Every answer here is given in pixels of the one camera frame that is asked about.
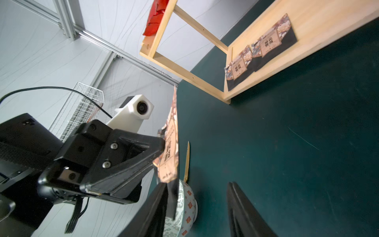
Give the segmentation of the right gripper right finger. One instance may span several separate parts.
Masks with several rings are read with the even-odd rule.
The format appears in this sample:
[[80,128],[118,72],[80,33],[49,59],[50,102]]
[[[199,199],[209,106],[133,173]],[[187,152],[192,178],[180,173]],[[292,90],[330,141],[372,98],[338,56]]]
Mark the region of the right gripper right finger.
[[227,203],[232,237],[276,237],[236,182],[227,184]]

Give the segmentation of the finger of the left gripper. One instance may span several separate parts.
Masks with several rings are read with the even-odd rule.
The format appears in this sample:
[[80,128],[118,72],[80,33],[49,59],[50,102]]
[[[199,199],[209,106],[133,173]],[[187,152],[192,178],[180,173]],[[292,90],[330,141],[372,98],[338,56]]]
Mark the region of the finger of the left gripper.
[[127,198],[153,168],[153,160],[164,148],[163,138],[112,130],[84,176],[80,190]]

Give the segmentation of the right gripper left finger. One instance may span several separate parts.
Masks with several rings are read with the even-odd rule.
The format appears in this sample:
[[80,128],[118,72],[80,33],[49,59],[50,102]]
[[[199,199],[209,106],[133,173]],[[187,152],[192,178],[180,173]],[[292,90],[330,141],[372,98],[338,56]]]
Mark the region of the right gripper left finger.
[[120,237],[161,237],[168,202],[167,184],[158,184]]

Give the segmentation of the floral tea bag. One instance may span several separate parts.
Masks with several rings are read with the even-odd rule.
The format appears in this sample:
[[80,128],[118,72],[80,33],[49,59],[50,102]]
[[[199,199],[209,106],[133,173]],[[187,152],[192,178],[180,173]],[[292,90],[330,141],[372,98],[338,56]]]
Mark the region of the floral tea bag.
[[248,71],[252,58],[251,47],[247,45],[237,58],[224,68],[228,91],[243,81],[242,75]]
[[175,219],[179,192],[179,131],[177,87],[174,88],[172,104],[165,125],[158,131],[163,138],[163,153],[153,161],[157,182],[166,183],[168,189],[166,217]]
[[290,18],[288,14],[285,14],[255,43],[250,45],[253,58],[249,66],[252,66],[254,72],[258,71],[297,41]]

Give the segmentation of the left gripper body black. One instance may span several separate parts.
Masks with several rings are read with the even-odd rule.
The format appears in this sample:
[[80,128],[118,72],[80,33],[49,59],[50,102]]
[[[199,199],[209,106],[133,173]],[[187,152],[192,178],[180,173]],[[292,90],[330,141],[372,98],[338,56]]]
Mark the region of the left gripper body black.
[[86,197],[99,198],[119,204],[137,203],[142,191],[142,181],[127,198],[112,198],[80,190],[81,182],[94,163],[112,130],[99,120],[79,125],[63,143],[57,156],[38,178],[38,183],[51,189],[59,202],[77,203]]

